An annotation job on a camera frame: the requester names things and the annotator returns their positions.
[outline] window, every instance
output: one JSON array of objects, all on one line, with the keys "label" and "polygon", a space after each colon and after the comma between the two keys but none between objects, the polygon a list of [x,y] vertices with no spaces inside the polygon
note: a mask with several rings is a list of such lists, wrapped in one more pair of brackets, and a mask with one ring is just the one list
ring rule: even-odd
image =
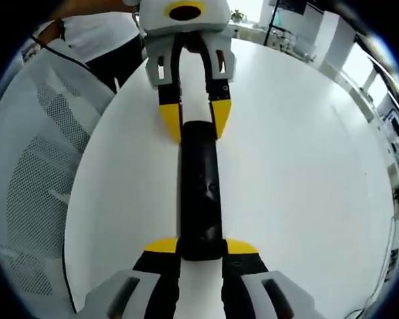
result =
[{"label": "window", "polygon": [[342,70],[349,78],[355,81],[359,87],[362,87],[371,74],[372,69],[373,65],[367,54],[355,43]]},{"label": "window", "polygon": [[383,98],[386,96],[387,86],[379,74],[368,89],[368,94],[372,97],[372,103],[374,106],[379,106],[383,101]]},{"label": "window", "polygon": [[232,11],[239,10],[248,21],[259,22],[263,0],[227,0]]},{"label": "window", "polygon": [[370,35],[368,38],[372,44],[374,50],[378,53],[378,56],[382,60],[383,64],[388,67],[390,74],[394,79],[395,86],[399,89],[399,66],[396,62],[396,58],[392,54],[392,51],[388,48],[387,44],[376,35]]}]

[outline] white shirt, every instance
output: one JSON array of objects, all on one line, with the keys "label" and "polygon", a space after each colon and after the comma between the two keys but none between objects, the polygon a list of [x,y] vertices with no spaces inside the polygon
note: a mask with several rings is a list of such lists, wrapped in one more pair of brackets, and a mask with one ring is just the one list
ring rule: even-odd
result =
[{"label": "white shirt", "polygon": [[[49,25],[51,25],[53,21],[49,21],[40,25],[37,30],[33,33],[33,36],[38,38],[40,33],[42,33]],[[22,53],[23,62],[27,62],[33,56],[35,56],[41,47],[36,42],[28,38],[25,43],[22,45],[20,51]]]},{"label": "white shirt", "polygon": [[131,13],[109,12],[63,19],[65,42],[83,62],[113,51],[139,35]]}]

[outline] potted plant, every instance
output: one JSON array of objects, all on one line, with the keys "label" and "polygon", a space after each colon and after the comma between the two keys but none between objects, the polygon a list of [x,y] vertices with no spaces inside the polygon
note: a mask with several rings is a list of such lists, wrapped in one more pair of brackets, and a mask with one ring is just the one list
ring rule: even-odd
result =
[{"label": "potted plant", "polygon": [[247,17],[239,10],[232,11],[231,20],[235,23],[240,23],[244,21]]}]

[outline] black pants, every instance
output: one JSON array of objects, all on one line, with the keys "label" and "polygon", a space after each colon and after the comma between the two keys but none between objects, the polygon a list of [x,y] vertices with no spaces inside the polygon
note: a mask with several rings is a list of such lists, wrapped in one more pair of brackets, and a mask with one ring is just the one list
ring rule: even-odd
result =
[{"label": "black pants", "polygon": [[94,58],[86,64],[99,80],[116,92],[114,78],[117,78],[120,86],[127,81],[143,62],[142,48],[142,39],[138,35],[125,45]]}]

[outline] white tabletop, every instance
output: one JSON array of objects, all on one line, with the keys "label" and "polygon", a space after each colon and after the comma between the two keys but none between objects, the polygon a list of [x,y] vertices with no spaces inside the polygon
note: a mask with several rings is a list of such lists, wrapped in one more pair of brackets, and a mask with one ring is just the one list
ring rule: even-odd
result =
[{"label": "white tabletop", "polygon": [[266,33],[267,30],[261,29],[259,27],[255,27],[254,23],[245,23],[245,22],[238,22],[235,23],[233,21],[229,22],[229,26],[236,29],[236,28],[244,28],[244,29],[251,29],[251,30],[257,30]]},{"label": "white tabletop", "polygon": [[[253,43],[232,47],[233,106],[217,142],[224,235],[255,245],[269,270],[342,318],[372,293],[386,253],[393,206],[377,139],[316,70]],[[185,121],[210,119],[202,68],[199,55],[182,53]],[[77,308],[146,244],[176,235],[177,166],[141,67],[100,120],[72,189],[65,259]],[[218,263],[184,262],[175,318],[188,309],[201,309],[192,319],[224,318],[220,276]]]}]

